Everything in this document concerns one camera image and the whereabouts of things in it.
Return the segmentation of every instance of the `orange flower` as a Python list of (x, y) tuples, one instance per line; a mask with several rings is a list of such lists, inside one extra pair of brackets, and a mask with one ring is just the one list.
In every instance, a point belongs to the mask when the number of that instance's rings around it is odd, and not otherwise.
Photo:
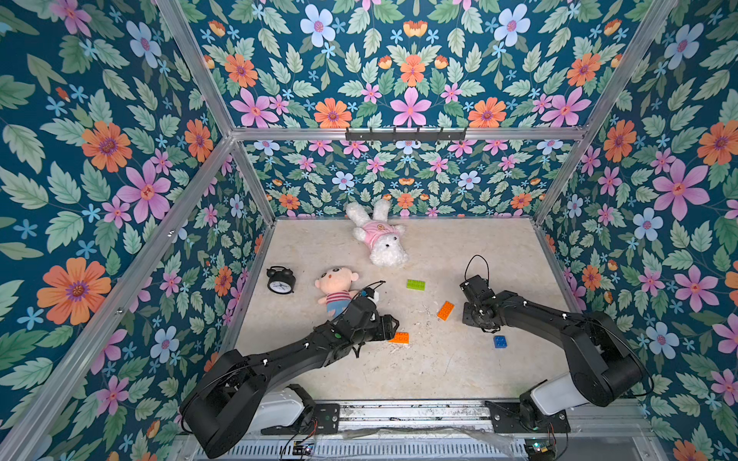
[(223, 266), (218, 270), (218, 276), (215, 278), (215, 292), (218, 296), (223, 297), (228, 294), (233, 276), (228, 266)]
[(631, 144), (635, 142), (635, 131), (633, 131), (635, 125), (633, 122), (628, 120), (621, 120), (607, 133), (607, 139), (604, 142), (604, 149), (606, 150), (605, 158), (611, 162), (618, 163), (627, 157), (633, 150)]
[(292, 194), (282, 194), (282, 196), (279, 197), (279, 203), (287, 209), (300, 208), (300, 200)]
[(190, 143), (189, 151), (198, 162), (204, 162), (213, 150), (213, 140), (210, 138), (210, 130), (200, 120), (187, 122), (187, 131), (184, 140)]
[(397, 204), (404, 209), (408, 209), (413, 205), (413, 200), (415, 199), (412, 195), (402, 194), (400, 195), (400, 198), (397, 199)]
[(256, 85), (259, 80), (259, 74), (254, 70), (254, 64), (250, 60), (244, 60), (241, 55), (228, 56), (226, 58), (226, 72), (230, 72), (228, 77), (244, 88)]
[(707, 461), (707, 456), (698, 451), (697, 447), (689, 440), (684, 440), (684, 442), (677, 440), (674, 447), (676, 448), (672, 450), (677, 461)]
[(151, 423), (151, 426), (148, 427), (148, 430), (146, 431), (146, 437), (148, 438), (154, 438), (156, 437), (156, 434), (159, 433), (159, 427), (162, 425), (162, 421), (156, 420), (153, 423)]
[(210, 25), (210, 30), (212, 30), (218, 37), (226, 35), (226, 27), (223, 24), (217, 21), (211, 21), (208, 24)]
[(105, 297), (101, 294), (110, 291), (110, 277), (102, 277), (105, 268), (93, 261), (89, 267), (83, 257), (70, 257), (66, 260), (66, 270), (61, 266), (52, 267), (44, 274), (44, 282), (53, 288), (38, 290), (39, 308), (50, 308), (46, 318), (61, 325), (72, 315), (72, 325), (90, 320), (89, 311), (97, 312)]
[(701, 148), (697, 149), (697, 156), (705, 159), (708, 165), (724, 165), (738, 155), (738, 120), (730, 120), (727, 125), (723, 122), (712, 125), (709, 133), (702, 135)]
[(490, 97), (487, 102), (478, 102), (474, 110), (469, 112), (469, 124), (472, 128), (497, 128), (500, 126), (507, 112), (503, 112), (507, 106), (502, 101), (498, 102), (496, 97)]
[(621, 21), (620, 19), (613, 19), (612, 21), (608, 22), (607, 26), (604, 27), (604, 34), (609, 37), (615, 32), (618, 32), (618, 29), (620, 29), (620, 24), (623, 24), (623, 21)]
[(546, 234), (546, 242), (548, 242), (548, 248), (551, 249), (552, 253), (556, 253), (556, 241), (549, 234)]
[(206, 373), (213, 369), (213, 365), (218, 360), (218, 353), (214, 352), (210, 355), (210, 358), (205, 362), (205, 368), (203, 369)]
[(595, 77), (595, 72), (600, 68), (599, 59), (599, 54), (592, 56), (592, 53), (587, 53), (582, 56), (582, 59), (575, 60), (574, 64), (571, 65), (571, 70), (566, 74), (569, 77), (569, 85), (582, 86), (592, 80)]
[(348, 128), (351, 112), (346, 111), (343, 101), (336, 102), (332, 97), (326, 98), (325, 103), (318, 103), (315, 108), (315, 121), (321, 128)]
[(400, 78), (407, 86), (415, 86), (423, 80), (423, 72), (425, 72), (425, 64), (420, 61), (420, 56), (410, 55), (405, 59), (404, 64), (400, 66)]
[[(733, 263), (733, 268), (738, 271), (738, 261)], [(733, 302), (735, 302), (736, 305), (738, 305), (738, 274), (735, 272), (728, 272), (725, 274), (725, 284), (728, 286), (728, 288), (733, 288), (734, 290), (731, 291), (731, 299)]]
[(522, 193), (520, 195), (516, 195), (515, 198), (512, 199), (512, 207), (522, 209), (527, 207), (531, 204), (533, 201), (533, 196), (531, 194)]
[(389, 56), (384, 56), (382, 59), (379, 60), (379, 67), (383, 68), (384, 70), (392, 67), (392, 58), (390, 58)]
[(85, 130), (82, 133), (82, 151), (86, 156), (92, 157), (90, 161), (98, 170), (108, 169), (109, 173), (118, 171), (118, 167), (125, 167), (133, 155), (131, 141), (126, 134), (120, 133), (120, 127), (105, 122), (95, 122), (95, 130)]
[(256, 237), (256, 244), (254, 245), (254, 253), (258, 253), (261, 249), (261, 244), (264, 243), (264, 234), (260, 234)]
[(402, 30), (408, 37), (422, 37), (428, 32), (428, 23), (426, 21), (408, 21), (402, 24)]
[(449, 65), (449, 60), (446, 59), (444, 56), (438, 55), (435, 57), (433, 65), (436, 67), (436, 69), (445, 69)]
[(599, 269), (595, 266), (587, 266), (582, 275), (584, 286), (591, 291), (595, 291), (600, 287), (600, 280), (602, 280), (602, 274), (599, 273)]

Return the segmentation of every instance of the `floor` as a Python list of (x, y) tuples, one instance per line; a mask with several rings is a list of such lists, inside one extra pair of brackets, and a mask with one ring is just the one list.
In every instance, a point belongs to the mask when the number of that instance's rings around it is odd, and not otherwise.
[[(461, 322), (465, 300), (459, 283), (469, 258), (489, 261), (490, 285), (527, 299), (567, 310), (545, 254), (528, 219), (403, 220), (403, 246), (410, 255), (404, 268), (378, 268), (364, 243), (351, 235), (348, 220), (278, 221), (264, 270), (236, 343), (243, 354), (262, 353), (297, 341), (328, 319), (314, 281), (327, 269), (347, 266), (360, 274), (352, 288), (387, 280), (377, 308), (400, 321), (410, 344), (372, 342), (361, 356), (349, 355), (294, 380), (316, 399), (516, 398), (540, 381), (568, 370), (562, 350), (516, 328), (493, 336)], [(266, 268), (282, 265), (297, 283), (289, 295), (266, 287)], [(476, 258), (469, 275), (486, 276)], [(407, 279), (426, 282), (425, 291), (406, 288)], [(436, 314), (445, 301), (456, 306), (444, 322)]]

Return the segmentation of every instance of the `wire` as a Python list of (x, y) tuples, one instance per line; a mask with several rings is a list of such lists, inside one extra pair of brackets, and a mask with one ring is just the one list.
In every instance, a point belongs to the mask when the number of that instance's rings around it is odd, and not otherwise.
[(489, 283), (489, 263), (487, 263), (487, 260), (484, 259), (484, 256), (482, 256), (481, 254), (475, 254), (474, 256), (472, 256), (472, 259), (469, 260), (469, 263), (466, 265), (466, 269), (464, 269), (464, 272), (463, 272), (463, 279), (466, 280), (466, 273), (469, 270), (469, 266), (472, 264), (472, 261), (477, 256), (482, 258), (482, 261), (484, 261), (484, 263), (487, 265), (487, 283)]

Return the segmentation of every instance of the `stuffed animal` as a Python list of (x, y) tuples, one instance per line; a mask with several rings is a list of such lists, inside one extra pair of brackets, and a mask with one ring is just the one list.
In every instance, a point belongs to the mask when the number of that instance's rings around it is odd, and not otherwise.
[(369, 247), (369, 259), (375, 266), (401, 266), (410, 260), (400, 244), (405, 226), (388, 224), (389, 211), (390, 202), (386, 200), (379, 200), (374, 204), (371, 219), (364, 207), (355, 201), (346, 206), (346, 214), (356, 224), (354, 237)]
[(325, 304), (331, 320), (341, 315), (351, 299), (358, 293), (357, 290), (351, 290), (351, 282), (356, 282), (358, 279), (359, 275), (348, 267), (336, 267), (315, 280), (315, 286), (326, 295), (318, 302)]

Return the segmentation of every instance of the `alarm clock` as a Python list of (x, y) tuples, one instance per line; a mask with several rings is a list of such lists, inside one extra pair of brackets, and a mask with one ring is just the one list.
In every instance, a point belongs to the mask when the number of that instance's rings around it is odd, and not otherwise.
[(266, 270), (269, 281), (266, 286), (276, 294), (290, 294), (294, 289), (295, 278), (291, 269), (284, 266), (272, 266)]

